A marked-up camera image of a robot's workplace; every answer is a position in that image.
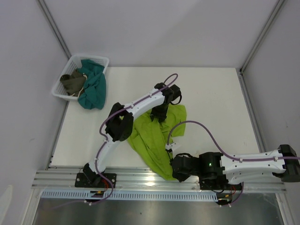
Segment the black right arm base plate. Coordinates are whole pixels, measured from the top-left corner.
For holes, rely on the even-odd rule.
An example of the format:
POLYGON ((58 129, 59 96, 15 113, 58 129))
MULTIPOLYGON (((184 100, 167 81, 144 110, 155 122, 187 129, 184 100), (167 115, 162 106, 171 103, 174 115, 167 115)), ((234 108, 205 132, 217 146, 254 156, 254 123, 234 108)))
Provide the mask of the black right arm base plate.
POLYGON ((216 179, 199 179, 201 190, 210 190, 215 193, 222 193, 224 191, 237 191, 242 189, 242 184, 229 184, 225 176, 218 176, 216 179))

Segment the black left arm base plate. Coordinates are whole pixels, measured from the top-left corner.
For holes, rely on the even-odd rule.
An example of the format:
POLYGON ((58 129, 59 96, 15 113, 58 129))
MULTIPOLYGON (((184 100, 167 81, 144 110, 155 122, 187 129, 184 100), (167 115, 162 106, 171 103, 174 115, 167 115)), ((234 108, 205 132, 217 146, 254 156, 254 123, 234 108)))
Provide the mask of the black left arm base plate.
POLYGON ((89 181, 87 176, 80 172, 77 174, 75 179, 75 187, 76 188, 111 188, 108 180, 112 183, 113 187, 116 185, 117 174, 115 173, 103 173, 102 174, 106 179, 97 175, 94 181, 89 181))

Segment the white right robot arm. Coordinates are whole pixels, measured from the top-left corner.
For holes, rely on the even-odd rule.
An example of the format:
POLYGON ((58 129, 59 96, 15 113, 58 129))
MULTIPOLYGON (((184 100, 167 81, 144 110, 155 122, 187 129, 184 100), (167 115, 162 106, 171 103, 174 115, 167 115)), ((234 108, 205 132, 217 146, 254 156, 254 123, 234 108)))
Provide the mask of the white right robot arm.
POLYGON ((282 182, 300 181, 300 158, 288 144, 258 154, 225 155, 206 152, 198 157, 181 153, 171 159, 172 176, 183 182, 191 176, 202 188, 228 189, 243 182, 279 178, 282 182))

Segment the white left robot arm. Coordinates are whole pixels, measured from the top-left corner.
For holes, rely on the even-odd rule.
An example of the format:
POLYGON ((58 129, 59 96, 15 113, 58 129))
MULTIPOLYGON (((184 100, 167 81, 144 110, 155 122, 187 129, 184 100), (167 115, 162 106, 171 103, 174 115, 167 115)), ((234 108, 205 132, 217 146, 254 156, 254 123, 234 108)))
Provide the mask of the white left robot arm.
POLYGON ((163 122, 167 118, 168 106, 177 98, 182 98, 177 85, 158 83, 147 95, 130 104, 115 103, 108 118, 100 126, 100 134, 105 138, 96 156, 83 167, 85 182, 90 187, 101 184, 105 171, 105 161, 120 142, 127 140, 133 130, 135 119, 151 110, 150 119, 163 122))

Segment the lime green shorts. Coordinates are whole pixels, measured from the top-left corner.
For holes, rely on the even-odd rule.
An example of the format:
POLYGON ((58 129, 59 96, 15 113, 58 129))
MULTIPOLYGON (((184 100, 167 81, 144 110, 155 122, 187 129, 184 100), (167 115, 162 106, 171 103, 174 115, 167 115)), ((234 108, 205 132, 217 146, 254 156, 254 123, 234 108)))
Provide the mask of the lime green shorts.
POLYGON ((167 118, 161 123, 156 118, 152 120, 150 113, 148 110, 134 121, 127 142, 152 171, 164 180, 175 180, 170 166, 172 154, 165 151, 165 145, 171 129, 187 119, 186 108, 184 105, 169 105, 167 118))

